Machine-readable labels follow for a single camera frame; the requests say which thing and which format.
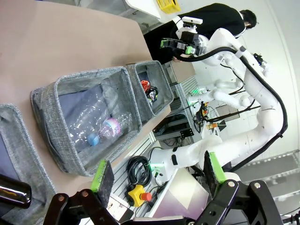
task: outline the plastic bottle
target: plastic bottle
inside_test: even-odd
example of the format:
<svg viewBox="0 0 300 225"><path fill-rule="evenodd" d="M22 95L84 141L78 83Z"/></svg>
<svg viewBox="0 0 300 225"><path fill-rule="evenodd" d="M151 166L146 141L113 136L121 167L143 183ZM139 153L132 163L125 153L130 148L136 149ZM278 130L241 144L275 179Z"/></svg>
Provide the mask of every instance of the plastic bottle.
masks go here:
<svg viewBox="0 0 300 225"><path fill-rule="evenodd" d="M88 143L90 146L97 145L98 143L109 142L110 145L115 141L119 134L124 132L132 123L131 113L121 113L114 118L107 119L101 129L88 135Z"/></svg>
<svg viewBox="0 0 300 225"><path fill-rule="evenodd" d="M67 116L70 138L77 152L89 147L88 135L99 130L116 107L118 94L109 85L85 91L82 99Z"/></svg>

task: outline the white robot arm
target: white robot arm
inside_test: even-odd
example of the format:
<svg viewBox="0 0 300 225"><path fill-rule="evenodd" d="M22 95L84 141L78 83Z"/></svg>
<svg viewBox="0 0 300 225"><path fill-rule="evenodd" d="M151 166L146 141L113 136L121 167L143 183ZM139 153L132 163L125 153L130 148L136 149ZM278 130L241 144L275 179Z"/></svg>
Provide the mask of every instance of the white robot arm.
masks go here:
<svg viewBox="0 0 300 225"><path fill-rule="evenodd" d="M224 56L226 51L234 53L247 68L243 77L244 88L249 96L261 105L257 114L258 125L255 129L235 135L224 142L220 137L211 135L188 146L169 150L155 149L150 159L151 167L163 175L160 177L162 181L169 180L176 168L197 163L203 168L206 151L214 152L222 166L241 155L248 155L246 160L237 165L241 167L264 152L276 139L282 137L287 129L286 110L280 96L266 83L255 57L229 31L218 29L206 43L205 51L199 57L183 58L175 52L174 55L183 61L212 62L219 60L215 54ZM208 98L216 99L216 92L208 94Z"/></svg>
<svg viewBox="0 0 300 225"><path fill-rule="evenodd" d="M234 74L237 76L235 82L223 82L221 80L216 80L213 84L214 89L211 91L208 91L206 93L203 93L198 96L192 96L188 97L189 102L210 102L212 100L217 100L222 103L225 103L226 105L229 105L233 108L239 109L242 106L248 107L252 101L253 98L249 95L242 95L239 99L236 99L234 96L227 94L223 91L223 89L236 89L236 88L242 88L243 87L243 80L244 79L244 73L238 70L232 61L232 55L231 54L225 54L223 56L222 61L227 64L229 68L234 72Z"/></svg>

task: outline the black cable hose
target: black cable hose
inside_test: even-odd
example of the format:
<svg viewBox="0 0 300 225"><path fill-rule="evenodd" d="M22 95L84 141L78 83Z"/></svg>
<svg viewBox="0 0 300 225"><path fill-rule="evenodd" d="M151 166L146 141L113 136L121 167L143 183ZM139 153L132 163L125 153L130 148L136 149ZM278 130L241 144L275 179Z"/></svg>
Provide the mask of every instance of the black cable hose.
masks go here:
<svg viewBox="0 0 300 225"><path fill-rule="evenodd" d="M150 184L152 172L149 160L144 156L134 156L127 164L129 184L139 184L143 187Z"/></svg>
<svg viewBox="0 0 300 225"><path fill-rule="evenodd" d="M244 83L244 81L243 81L243 80L242 80L242 79L234 72L234 70L233 70L231 67L224 66L222 63L220 63L220 65L223 66L223 67L225 67L225 68L231 69L231 71L233 72L233 74L234 74L240 81L242 81L242 83ZM238 89L238 90L236 90L236 91L234 91L234 92L231 92L229 95L237 94L237 93L239 93L239 91L242 90L243 88L244 88L244 85L243 85L240 89Z"/></svg>
<svg viewBox="0 0 300 225"><path fill-rule="evenodd" d="M185 57L181 57L177 52L174 51L174 56L181 60L181 61L185 61L185 62L197 62L197 61L201 61L204 59L207 59L211 56L213 56L214 54L217 54L219 52L231 52L231 53L236 53L237 51L230 48L230 47L220 47L220 48L216 48L214 50L212 50L211 52L202 55L202 56L198 56L198 57L194 57L194 58L185 58ZM278 134L276 134L274 137L272 137L264 146L262 146L259 150L257 150L255 153L253 153L251 156L247 157L246 159L244 159L243 161L241 161L240 163L238 163L236 166L234 166L229 172L234 172L238 169L240 169L242 166L244 166L245 164L247 164L248 162L252 161L253 159L255 159L256 157L258 157L260 154L262 154L263 152L265 152L278 138L282 137L282 134L286 131L288 124L287 124L287 113L286 113L286 108L285 105L281 99L281 97L274 91L274 89L272 89L271 86L268 85L268 83L265 82L264 79L261 78L261 76L259 76L259 74L254 70L254 68L252 68L250 66L250 64L248 63L247 59L244 56L240 57L240 60L244 63L244 65L246 66L246 68L253 74L253 76L276 98L276 100L279 102L280 107L282 109L282 113L283 113L283 125L282 128L280 130L280 132Z"/></svg>

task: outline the white robot body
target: white robot body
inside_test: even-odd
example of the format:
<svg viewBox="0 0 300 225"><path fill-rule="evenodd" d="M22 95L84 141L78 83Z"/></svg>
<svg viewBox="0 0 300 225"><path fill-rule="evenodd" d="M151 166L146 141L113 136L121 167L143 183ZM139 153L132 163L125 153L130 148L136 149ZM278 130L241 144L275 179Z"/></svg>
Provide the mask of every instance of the white robot body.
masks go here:
<svg viewBox="0 0 300 225"><path fill-rule="evenodd" d="M238 78L235 82L221 81L220 79L215 81L215 86L220 89L228 88L228 89L236 89L241 88L243 86L243 82Z"/></svg>
<svg viewBox="0 0 300 225"><path fill-rule="evenodd" d="M238 51L236 56L244 56L252 69L254 69L262 79L265 79L264 75L269 75L270 70L264 69L263 71L265 71L265 73L262 73L262 68L253 55L244 48L241 48L242 45L238 40L225 29L218 29L213 34L207 43L205 52L207 53L224 46L236 49ZM223 52L219 53L219 55L226 57L226 54ZM176 148L176 150L154 150L151 165L156 165L156 170L164 171L161 172L163 176L161 176L160 179L167 181L176 168L188 167L197 163L203 168L204 154L206 151L215 152L221 165L225 165L242 155L252 155L280 132L283 125L283 112L277 99L248 69L243 77L241 77L241 74L239 74L239 76L244 80L244 88L249 96L242 96L240 99L235 99L223 93L220 89L215 89L197 97L191 97L189 101L209 102L216 99L234 108L239 108L241 106L248 106L250 102L255 99L261 105L257 114L257 127L245 133L235 135L223 142L218 136L210 135L189 146ZM230 87L232 84L224 83L224 86L226 85Z"/></svg>

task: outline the storage bin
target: storage bin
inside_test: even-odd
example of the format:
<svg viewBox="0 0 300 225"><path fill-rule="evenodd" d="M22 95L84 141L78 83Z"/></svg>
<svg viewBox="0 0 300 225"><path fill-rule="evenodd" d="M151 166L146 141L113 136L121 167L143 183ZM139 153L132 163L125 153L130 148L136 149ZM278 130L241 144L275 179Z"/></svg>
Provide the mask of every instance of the storage bin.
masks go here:
<svg viewBox="0 0 300 225"><path fill-rule="evenodd" d="M129 128L110 146L101 144L77 150L70 138L68 112L82 100L81 94L87 90L109 85L118 94L118 102L112 117L129 112L132 123ZM135 96L127 70L113 67L84 71L63 76L56 82L34 90L31 102L37 123L48 144L53 158L66 173L93 176L101 159L114 160L141 131Z"/></svg>
<svg viewBox="0 0 300 225"><path fill-rule="evenodd" d="M164 70L158 61L144 61L136 64L127 65L130 81L135 93L137 107L141 116L142 123L146 123L151 118L159 115L174 99ZM158 89L157 101L150 106L145 91L141 84L141 78L147 76L151 86Z"/></svg>
<svg viewBox="0 0 300 225"><path fill-rule="evenodd" d="M157 0L157 3L160 9L167 14L181 11L177 0Z"/></svg>
<svg viewBox="0 0 300 225"><path fill-rule="evenodd" d="M0 173L29 184L32 190L28 209L0 203L0 218L14 225L41 224L55 189L28 135L21 113L13 105L0 105L0 155Z"/></svg>

